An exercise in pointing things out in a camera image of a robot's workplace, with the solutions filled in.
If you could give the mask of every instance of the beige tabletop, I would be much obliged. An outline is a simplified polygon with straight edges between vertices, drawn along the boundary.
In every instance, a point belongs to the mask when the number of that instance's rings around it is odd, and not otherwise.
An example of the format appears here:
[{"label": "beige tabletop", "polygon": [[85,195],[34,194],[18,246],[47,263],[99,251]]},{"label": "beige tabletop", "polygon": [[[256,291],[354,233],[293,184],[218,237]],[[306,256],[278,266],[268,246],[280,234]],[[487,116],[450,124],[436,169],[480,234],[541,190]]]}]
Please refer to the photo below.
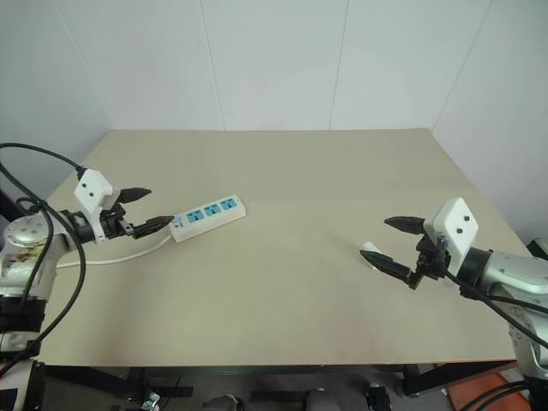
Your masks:
[{"label": "beige tabletop", "polygon": [[[240,196],[247,216],[140,259],[89,266],[80,298],[45,339],[39,358],[48,364],[398,364],[514,356],[505,322],[457,288],[426,278],[412,291],[358,257],[358,246],[373,241],[414,266],[420,238],[383,220],[426,216],[455,197],[465,198],[479,222],[476,247],[527,253],[425,129],[119,130],[84,165],[121,188],[153,191],[125,207],[132,223],[228,194]],[[72,176],[51,204],[75,211],[74,185]],[[88,244],[86,256],[114,259],[165,236]],[[69,298],[77,272],[59,271],[46,323]]]}]

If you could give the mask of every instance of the white power strip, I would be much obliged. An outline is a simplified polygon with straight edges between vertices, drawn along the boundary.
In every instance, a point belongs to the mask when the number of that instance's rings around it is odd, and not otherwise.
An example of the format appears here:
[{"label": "white power strip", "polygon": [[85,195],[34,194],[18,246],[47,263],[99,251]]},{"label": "white power strip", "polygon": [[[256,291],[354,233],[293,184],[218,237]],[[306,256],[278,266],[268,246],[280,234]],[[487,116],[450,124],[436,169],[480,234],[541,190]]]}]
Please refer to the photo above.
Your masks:
[{"label": "white power strip", "polygon": [[181,242],[245,216],[246,208],[240,198],[230,195],[174,216],[170,232],[176,242]]}]

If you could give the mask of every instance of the black cable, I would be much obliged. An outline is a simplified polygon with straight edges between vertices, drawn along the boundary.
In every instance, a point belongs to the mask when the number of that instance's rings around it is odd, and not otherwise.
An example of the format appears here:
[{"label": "black cable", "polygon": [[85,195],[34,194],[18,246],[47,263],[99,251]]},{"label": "black cable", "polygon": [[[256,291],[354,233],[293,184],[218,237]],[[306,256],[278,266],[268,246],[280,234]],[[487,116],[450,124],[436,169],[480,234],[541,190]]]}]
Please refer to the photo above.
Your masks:
[{"label": "black cable", "polygon": [[468,411],[471,409],[474,405],[476,405],[478,402],[481,402],[485,400],[486,398],[492,396],[493,394],[498,393],[499,391],[507,390],[508,388],[514,388],[514,387],[524,387],[526,389],[525,381],[515,381],[514,383],[507,383],[499,385],[498,387],[493,388],[492,390],[488,390],[481,394],[480,396],[476,396],[471,402],[466,404],[464,407],[461,408],[461,411]]},{"label": "black cable", "polygon": [[17,199],[17,200],[15,201],[15,203],[19,206],[19,208],[21,208],[21,210],[23,211],[23,213],[24,213],[25,215],[27,215],[27,216],[28,216],[29,214],[32,214],[33,211],[32,211],[31,209],[25,208],[25,207],[23,206],[23,204],[21,204],[21,203],[33,203],[33,204],[36,206],[36,204],[34,203],[34,200],[31,199],[30,197],[20,197],[19,199]]},{"label": "black cable", "polygon": [[36,146],[31,146],[29,144],[21,144],[21,143],[2,143],[2,144],[0,144],[0,149],[8,148],[8,147],[25,148],[27,150],[33,150],[35,152],[42,152],[43,154],[47,154],[49,156],[58,158],[58,159],[64,161],[65,163],[72,165],[77,171],[80,170],[80,169],[83,169],[83,167],[81,165],[79,165],[78,163],[75,163],[70,158],[66,158],[65,156],[63,156],[61,154],[58,154],[56,152],[51,152],[50,150],[46,150],[42,147],[36,147]]},{"label": "black cable", "polygon": [[[69,160],[68,158],[65,158],[64,156],[61,156],[60,154],[50,152],[48,150],[35,147],[35,146],[29,146],[26,144],[17,144],[17,143],[6,143],[6,144],[0,144],[0,149],[4,147],[20,147],[20,148],[26,148],[29,150],[34,150],[37,152],[43,152],[45,154],[49,154],[55,158],[59,158],[70,165],[73,165],[77,171],[83,171],[84,168],[78,165],[77,163],[73,162],[72,160]],[[74,232],[73,227],[59,214],[57,211],[55,211],[53,208],[51,208],[44,200],[42,200],[39,196],[37,196],[35,193],[33,193],[31,190],[29,190],[27,187],[25,187],[24,184],[19,182],[15,177],[9,173],[9,171],[6,170],[6,168],[3,166],[3,164],[0,162],[0,172],[2,172],[8,180],[10,180],[17,188],[19,188],[23,193],[25,193],[30,199],[33,200],[39,206],[40,209],[44,210],[47,214],[48,212],[65,228],[68,235],[70,235],[70,238],[72,239],[74,246],[76,247],[76,251],[78,252],[78,257],[80,258],[80,275],[78,276],[78,282],[76,283],[76,286],[74,287],[73,294],[68,299],[67,304],[65,305],[64,309],[61,310],[61,312],[51,321],[50,325],[42,331],[34,341],[29,343],[27,347],[21,351],[18,355],[13,357],[11,360],[4,363],[3,367],[0,369],[0,378],[10,369],[12,368],[19,360],[22,360],[24,358],[27,358],[29,354],[53,331],[53,329],[61,322],[61,320],[67,315],[70,308],[74,305],[74,302],[76,301],[76,298],[78,298],[78,294],[80,293],[82,286],[84,285],[84,280],[86,279],[86,255],[84,253],[84,247],[81,244],[80,239]]]},{"label": "black cable", "polygon": [[449,280],[451,280],[453,283],[456,283],[463,287],[466,291],[468,291],[471,295],[476,297],[478,300],[486,304],[491,310],[493,310],[495,313],[500,315],[503,319],[508,321],[512,326],[514,326],[517,330],[521,331],[525,336],[531,338],[533,341],[535,341],[537,344],[542,345],[545,348],[548,348],[548,342],[543,340],[540,337],[535,336],[530,330],[525,328],[525,326],[518,323],[515,319],[510,317],[507,313],[504,312],[502,308],[497,306],[493,301],[489,300],[489,297],[487,297],[485,294],[483,294],[481,291],[476,289],[475,287],[472,287],[471,285],[463,282],[461,279],[455,277],[453,274],[445,271],[445,275]]},{"label": "black cable", "polygon": [[[175,383],[174,388],[176,388],[176,387],[179,385],[180,382],[181,382],[181,377],[179,377],[179,378],[177,379],[177,382]],[[170,403],[170,399],[171,399],[171,397],[168,396],[167,401],[166,401],[166,402],[164,403],[164,405],[160,408],[160,411],[164,411],[164,410],[165,410],[165,408],[166,408],[166,407],[168,406],[168,404]]]},{"label": "black cable", "polygon": [[491,397],[487,401],[485,401],[483,404],[481,404],[476,411],[486,411],[491,405],[493,405],[495,402],[498,402],[502,400],[503,398],[506,398],[507,396],[511,396],[512,394],[515,394],[516,392],[520,392],[523,390],[526,390],[527,387],[525,386],[517,386],[514,388],[510,388],[509,390],[503,391],[500,394],[496,394],[495,396]]},{"label": "black cable", "polygon": [[488,295],[487,298],[491,301],[507,302],[509,304],[514,304],[515,306],[529,308],[530,310],[538,311],[539,313],[548,315],[548,308],[533,304],[532,302],[516,300],[515,298],[509,297],[501,297],[498,295]]},{"label": "black cable", "polygon": [[31,271],[31,275],[28,276],[27,284],[25,284],[25,288],[23,289],[23,296],[21,297],[21,303],[20,308],[22,309],[25,305],[25,302],[27,302],[28,294],[30,293],[31,287],[33,286],[34,278],[36,277],[36,274],[38,273],[38,270],[42,264],[42,261],[44,261],[45,255],[48,253],[48,250],[51,245],[51,241],[53,240],[53,223],[51,222],[51,218],[48,215],[47,211],[44,209],[40,209],[42,214],[44,215],[45,222],[48,226],[48,236],[45,239],[44,247],[42,248],[42,251],[36,260],[36,263],[34,264],[33,270]]}]

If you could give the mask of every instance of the orange object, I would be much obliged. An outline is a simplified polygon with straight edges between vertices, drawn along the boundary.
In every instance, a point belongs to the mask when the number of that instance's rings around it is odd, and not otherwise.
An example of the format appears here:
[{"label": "orange object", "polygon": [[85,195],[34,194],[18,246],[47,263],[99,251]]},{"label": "orange object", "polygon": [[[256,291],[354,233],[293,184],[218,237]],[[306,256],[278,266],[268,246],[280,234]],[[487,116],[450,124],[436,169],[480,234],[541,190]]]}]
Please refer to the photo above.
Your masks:
[{"label": "orange object", "polygon": [[[448,388],[448,391],[453,407],[458,411],[471,402],[476,396],[480,396],[484,392],[496,388],[499,385],[506,384],[506,382],[507,381],[501,377],[500,374],[494,372],[482,377],[469,379],[464,383],[451,385]],[[476,407],[473,407],[471,411],[476,410],[479,405],[481,405],[481,403]],[[529,411],[530,409],[528,401],[519,393],[507,396],[489,407],[489,411]]]}]

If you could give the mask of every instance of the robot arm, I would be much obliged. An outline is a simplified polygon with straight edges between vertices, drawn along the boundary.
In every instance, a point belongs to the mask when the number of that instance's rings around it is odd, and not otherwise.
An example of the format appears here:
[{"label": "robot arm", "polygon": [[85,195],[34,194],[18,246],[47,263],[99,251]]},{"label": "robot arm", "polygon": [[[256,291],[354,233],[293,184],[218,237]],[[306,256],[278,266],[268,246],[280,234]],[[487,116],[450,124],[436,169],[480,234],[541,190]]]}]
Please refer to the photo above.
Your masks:
[{"label": "robot arm", "polygon": [[[59,259],[77,248],[76,240],[80,244],[101,244],[121,235],[138,239],[165,227],[173,216],[155,217],[137,226],[124,219],[122,204],[150,192],[144,188],[119,190],[99,171],[87,169],[82,171],[74,191],[80,211],[61,211],[64,224],[52,218],[50,233],[44,213],[35,209],[35,213],[6,228],[5,246],[0,252],[0,389],[3,402],[9,404],[3,403],[2,409],[36,409],[41,403],[44,367],[29,358],[39,354],[40,345],[35,342]],[[68,228],[74,231],[74,238]],[[39,262],[50,236],[51,242]],[[13,359],[18,357],[21,360],[15,363]]]},{"label": "robot arm", "polygon": [[463,199],[443,203],[427,219],[392,217],[384,222],[423,235],[417,245],[420,255],[415,271],[381,253],[360,250],[360,255],[411,289],[418,287],[423,276],[436,280],[450,277],[459,283],[462,296],[481,297],[482,301],[492,298],[507,320],[517,323],[509,324],[515,356],[530,391],[532,409],[543,409],[548,403],[548,261],[473,248],[478,224]]}]

